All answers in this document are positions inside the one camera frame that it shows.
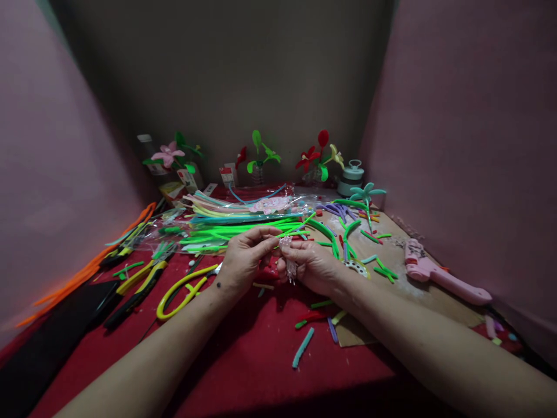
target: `jar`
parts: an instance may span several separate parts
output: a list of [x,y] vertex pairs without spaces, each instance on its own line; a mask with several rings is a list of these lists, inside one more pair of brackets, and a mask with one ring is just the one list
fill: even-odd
[[338,182],[337,193],[342,197],[350,197],[353,193],[350,191],[352,187],[361,187],[364,175],[364,169],[360,168],[360,160],[350,160],[350,167],[345,167],[342,172],[342,178]]

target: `glue gun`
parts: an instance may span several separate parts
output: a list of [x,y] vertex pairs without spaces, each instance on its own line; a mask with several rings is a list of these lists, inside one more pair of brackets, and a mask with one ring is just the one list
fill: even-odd
[[491,295],[483,289],[470,286],[437,266],[425,254],[424,246],[415,239],[406,241],[404,247],[406,274],[419,282],[433,280],[472,305],[482,306],[491,302]]

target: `yellow pliers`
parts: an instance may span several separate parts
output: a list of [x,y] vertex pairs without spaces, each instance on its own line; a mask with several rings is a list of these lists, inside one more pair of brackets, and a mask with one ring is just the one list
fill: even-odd
[[133,309],[143,302],[155,284],[157,284],[162,272],[168,265],[167,261],[174,255],[176,246],[177,244],[171,243],[168,244],[166,248],[163,247],[153,255],[153,258],[145,267],[123,282],[123,284],[116,289],[115,297],[122,299],[133,286],[139,283],[147,275],[147,279],[143,282],[141,287],[137,289],[135,294],[106,320],[104,323],[104,327],[106,329],[113,330],[117,328],[133,312]]
[[[157,318],[160,319],[160,320],[166,321],[166,320],[170,319],[171,317],[173,317],[174,315],[176,315],[184,306],[186,306],[197,295],[197,292],[199,291],[201,286],[203,286],[205,284],[205,282],[207,281],[207,277],[217,275],[220,272],[220,267],[221,266],[222,266],[222,263],[215,264],[215,265],[212,265],[211,267],[207,267],[205,269],[193,272],[192,274],[187,275],[183,279],[178,280],[174,284],[174,286],[172,286],[167,291],[167,293],[162,297],[160,303],[158,304]],[[184,301],[176,309],[174,309],[170,313],[164,313],[164,307],[167,303],[167,300],[174,293],[174,291],[176,289],[178,289],[180,286],[183,286],[185,283],[189,282],[190,280],[196,278],[197,276],[201,276],[205,273],[209,273],[209,274],[206,277],[202,278],[192,289],[190,289],[189,294],[186,296]]]

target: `finger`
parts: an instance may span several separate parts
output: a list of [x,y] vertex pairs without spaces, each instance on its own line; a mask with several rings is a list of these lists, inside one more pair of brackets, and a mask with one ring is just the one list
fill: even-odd
[[263,270],[265,267],[267,267],[269,265],[269,263],[271,262],[271,253],[267,253],[262,259],[261,262],[259,263],[259,269]]
[[243,234],[238,235],[238,238],[241,242],[247,243],[252,247],[257,245],[266,236],[276,236],[279,234],[281,234],[281,230],[274,226],[257,226],[256,228],[249,229]]
[[261,241],[259,244],[253,247],[252,254],[255,258],[261,259],[268,253],[273,251],[273,248],[275,248],[278,244],[279,239],[275,236],[272,238],[267,238],[265,241]]
[[283,282],[283,283],[286,283],[286,281],[287,281],[286,261],[284,261],[284,259],[282,257],[278,259],[277,272],[278,272],[278,278],[280,279],[280,281]]
[[292,241],[290,246],[292,248],[303,249],[306,250],[313,244],[313,241]]
[[282,248],[283,256],[290,261],[295,261],[298,264],[306,263],[309,261],[309,258],[312,256],[312,252],[306,249],[297,249],[292,247],[284,247]]

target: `teal flower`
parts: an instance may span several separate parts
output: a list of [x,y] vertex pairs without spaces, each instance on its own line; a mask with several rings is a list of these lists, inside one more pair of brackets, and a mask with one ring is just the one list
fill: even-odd
[[354,194],[350,197],[350,200],[362,200],[365,202],[366,206],[369,206],[372,195],[387,193],[386,191],[381,189],[373,190],[373,186],[374,186],[373,183],[368,183],[363,189],[351,188],[350,191]]

